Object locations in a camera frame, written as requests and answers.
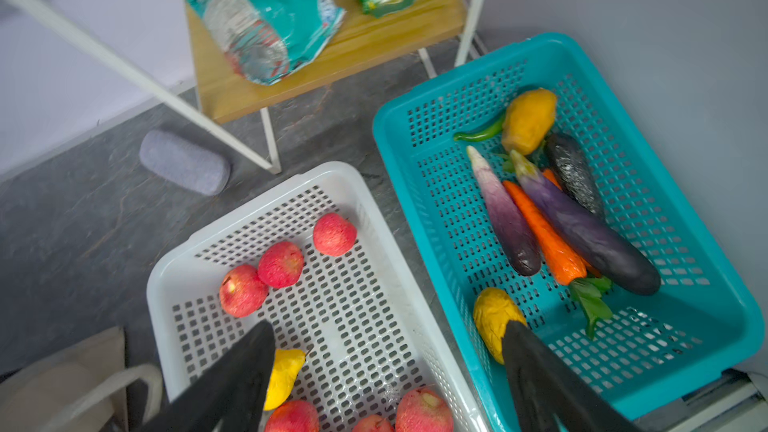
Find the gray floor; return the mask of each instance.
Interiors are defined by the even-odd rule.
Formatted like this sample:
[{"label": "gray floor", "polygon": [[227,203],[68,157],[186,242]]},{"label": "gray floor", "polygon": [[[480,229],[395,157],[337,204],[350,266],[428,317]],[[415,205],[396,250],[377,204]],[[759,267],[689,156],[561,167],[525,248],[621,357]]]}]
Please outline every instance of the gray floor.
[{"label": "gray floor", "polygon": [[[430,51],[438,72],[445,71],[456,42]],[[216,218],[329,160],[348,162],[366,178],[453,342],[371,132],[379,107],[425,80],[411,54],[271,108],[283,163],[279,176],[158,106],[0,184],[0,374],[115,325],[125,327],[128,365],[157,364],[145,297],[157,260]],[[184,98],[194,102],[194,92]],[[259,114],[226,128],[266,156]],[[225,190],[203,197],[143,168],[138,149],[152,129],[176,132],[230,158],[233,176]]]}]

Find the teal plastic basket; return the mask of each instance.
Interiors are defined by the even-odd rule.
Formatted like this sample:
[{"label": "teal plastic basket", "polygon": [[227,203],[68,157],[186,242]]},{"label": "teal plastic basket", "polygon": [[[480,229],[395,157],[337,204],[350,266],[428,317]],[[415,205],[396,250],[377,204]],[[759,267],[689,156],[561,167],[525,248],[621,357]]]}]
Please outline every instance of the teal plastic basket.
[{"label": "teal plastic basket", "polygon": [[[613,320],[584,336],[584,316],[546,267],[514,272],[488,221],[458,131],[496,117],[521,91],[558,95],[554,128],[586,151],[608,223],[648,256],[661,290],[614,290]],[[567,36],[544,34],[454,69],[386,104],[373,133],[437,296],[495,430],[517,430],[504,367],[472,321],[475,298],[504,288],[528,325],[622,414],[637,418],[754,354],[763,319],[754,298],[600,73]],[[476,144],[508,178],[499,138]]]}]

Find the white wall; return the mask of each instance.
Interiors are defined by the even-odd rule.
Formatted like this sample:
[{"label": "white wall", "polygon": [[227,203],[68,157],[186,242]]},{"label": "white wall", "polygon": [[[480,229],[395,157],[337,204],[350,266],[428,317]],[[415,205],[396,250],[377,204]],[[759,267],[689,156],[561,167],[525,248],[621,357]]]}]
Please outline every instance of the white wall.
[{"label": "white wall", "polygon": [[[50,1],[167,86],[193,79],[182,0]],[[5,12],[0,176],[149,99],[33,19]]]},{"label": "white wall", "polygon": [[768,312],[766,0],[487,0],[480,31],[575,38]]}]

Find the yellow mango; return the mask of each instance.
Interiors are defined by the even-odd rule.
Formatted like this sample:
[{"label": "yellow mango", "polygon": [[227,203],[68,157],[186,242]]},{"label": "yellow mango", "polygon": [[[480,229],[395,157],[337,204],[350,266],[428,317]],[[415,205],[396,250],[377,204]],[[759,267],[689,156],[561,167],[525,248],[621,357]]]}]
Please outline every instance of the yellow mango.
[{"label": "yellow mango", "polygon": [[509,294],[500,288],[489,287],[478,295],[472,318],[475,319],[475,326],[488,352],[497,362],[504,365],[502,339],[507,332],[507,322],[517,321],[527,325],[523,312]]},{"label": "yellow mango", "polygon": [[509,107],[502,130],[502,146],[527,156],[538,148],[554,124],[558,97],[546,89],[530,90],[516,97]]},{"label": "yellow mango", "polygon": [[305,359],[303,350],[275,350],[275,363],[272,366],[270,385],[266,389],[264,410],[274,410],[288,400]]}]

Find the plastic basket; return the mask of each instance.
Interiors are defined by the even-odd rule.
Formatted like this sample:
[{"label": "plastic basket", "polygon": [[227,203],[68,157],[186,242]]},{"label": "plastic basket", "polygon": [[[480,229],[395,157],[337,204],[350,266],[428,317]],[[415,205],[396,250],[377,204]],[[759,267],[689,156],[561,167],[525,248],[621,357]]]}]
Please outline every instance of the plastic basket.
[{"label": "plastic basket", "polygon": [[[312,228],[327,212],[357,226],[342,257],[321,255]],[[292,287],[237,319],[218,290],[237,265],[291,240],[306,268]],[[266,319],[278,348],[307,351],[292,398],[320,414],[321,430],[350,430],[359,418],[394,421],[408,391],[436,384],[457,430],[485,430],[482,412],[448,349],[408,264],[357,170],[328,162],[294,176],[202,228],[155,265],[147,286],[152,327],[169,399],[175,399],[233,342]]]},{"label": "plastic basket", "polygon": [[[578,138],[590,160],[608,223],[657,265],[661,291],[617,290],[612,321],[595,341],[584,316],[544,268],[515,274],[488,221],[457,131],[474,130],[529,88],[558,94],[555,129]],[[719,377],[763,341],[753,297],[581,48],[559,34],[488,54],[386,104],[373,126],[387,171],[416,237],[480,399],[496,430],[517,428],[504,368],[472,321],[485,287],[504,288],[532,330],[629,418]],[[478,144],[509,178],[499,139]]]}]

